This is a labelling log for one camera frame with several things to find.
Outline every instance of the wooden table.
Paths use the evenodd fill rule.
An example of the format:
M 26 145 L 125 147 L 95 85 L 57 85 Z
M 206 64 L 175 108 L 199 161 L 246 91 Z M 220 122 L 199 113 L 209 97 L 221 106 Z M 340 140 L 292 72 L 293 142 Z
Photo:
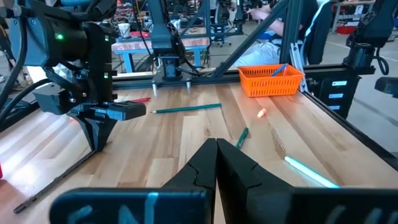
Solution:
M 187 35 L 194 34 L 206 34 L 204 27 L 193 27 L 189 28 L 186 32 Z M 210 45 L 210 38 L 187 38 L 182 39 L 182 43 L 186 50 L 192 50 L 194 54 L 194 62 L 196 66 L 201 66 L 201 51 L 206 49 Z M 148 49 L 152 51 L 152 43 L 150 40 L 146 41 Z M 131 42 L 120 42 L 112 45 L 112 51 L 116 54 L 123 56 L 124 64 L 126 66 L 126 72 L 134 71 L 134 64 L 132 62 L 132 54 L 146 53 L 147 49 L 143 41 L 131 41 Z
M 152 90 L 119 91 L 119 100 L 153 97 Z M 295 186 L 321 187 L 283 158 L 289 155 L 345 187 L 398 188 L 398 173 L 301 93 L 248 98 L 239 84 L 161 88 L 147 110 L 222 103 L 222 108 L 151 114 L 118 122 L 106 149 L 95 155 L 41 202 L 20 215 L 12 209 L 38 192 L 90 149 L 68 116 L 33 112 L 0 134 L 1 223 L 47 223 L 54 198 L 77 187 L 160 187 L 184 166 L 207 138 L 235 144 Z M 262 119 L 257 113 L 267 109 Z M 223 223 L 220 197 L 216 221 Z
M 369 5 L 369 9 L 368 11 L 372 10 L 373 4 L 376 2 L 376 0 L 369 0 L 369 1 L 343 1 L 343 2 L 336 2 L 335 6 L 336 6 L 336 15 L 335 15 L 335 19 L 333 21 L 333 26 L 331 28 L 331 32 L 333 34 L 336 33 L 336 29 L 337 29 L 337 24 L 339 19 L 345 19 L 345 16 L 341 16 L 340 15 L 340 10 L 342 6 L 362 6 L 362 5 Z

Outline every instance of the chair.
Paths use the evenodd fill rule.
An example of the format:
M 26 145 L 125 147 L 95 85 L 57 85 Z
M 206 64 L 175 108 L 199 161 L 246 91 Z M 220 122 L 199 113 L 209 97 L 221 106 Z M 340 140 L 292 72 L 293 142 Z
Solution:
M 224 33 L 229 32 L 233 29 L 233 24 L 229 19 L 229 12 L 226 7 L 223 7 L 220 3 L 217 4 L 215 24 L 211 25 L 212 32 L 214 33 Z M 220 47 L 223 47 L 225 43 L 232 45 L 232 42 L 225 39 L 225 37 L 212 37 L 212 42 L 216 42 Z

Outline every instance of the table leg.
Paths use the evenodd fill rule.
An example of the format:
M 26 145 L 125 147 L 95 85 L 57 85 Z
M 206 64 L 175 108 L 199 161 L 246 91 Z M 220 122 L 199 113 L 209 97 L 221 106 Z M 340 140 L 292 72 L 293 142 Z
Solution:
M 331 33 L 332 34 L 336 33 L 337 23 L 338 23 L 338 19 L 340 17 L 340 9 L 341 9 L 341 6 L 338 4 L 337 8 L 336 8 L 335 20 L 333 21 L 333 27 L 331 28 Z
M 195 60 L 195 66 L 201 66 L 200 53 L 201 53 L 201 49 L 199 49 L 199 48 L 193 49 L 193 58 Z
M 132 55 L 129 53 L 123 54 L 124 66 L 126 66 L 126 72 L 134 72 L 134 62 L 132 61 Z

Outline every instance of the red pencil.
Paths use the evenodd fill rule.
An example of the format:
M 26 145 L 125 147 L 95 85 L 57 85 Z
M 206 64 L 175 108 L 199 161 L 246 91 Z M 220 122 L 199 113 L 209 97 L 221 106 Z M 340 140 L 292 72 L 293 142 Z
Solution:
M 149 100 L 150 100 L 150 97 L 145 97 L 145 98 L 141 98 L 141 99 L 130 100 L 130 102 L 133 102 L 133 103 L 143 103 L 143 102 L 148 102 Z

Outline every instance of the blue table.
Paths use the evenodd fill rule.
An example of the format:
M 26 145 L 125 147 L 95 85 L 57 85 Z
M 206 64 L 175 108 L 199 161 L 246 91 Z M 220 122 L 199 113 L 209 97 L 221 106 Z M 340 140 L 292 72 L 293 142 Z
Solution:
M 195 44 L 201 43 L 201 45 L 187 45 L 186 43 L 184 43 L 185 50 L 193 50 L 195 66 L 201 66 L 201 51 L 205 50 L 207 48 L 207 46 L 210 44 L 210 41 L 208 40 L 208 38 L 204 39 L 207 41 L 200 40 L 199 42 L 198 42 L 198 39 L 184 39 L 184 40 L 187 40 L 187 42 L 191 42 L 191 43 L 195 43 Z M 132 47 L 133 45 L 135 45 L 135 44 L 131 44 L 131 42 L 115 43 L 112 45 L 113 52 L 115 54 L 122 55 L 123 60 L 124 60 L 124 65 L 126 66 L 126 72 L 134 72 L 134 62 L 132 60 L 133 54 L 147 53 L 147 49 L 145 49 L 145 48 L 133 49 L 133 47 Z

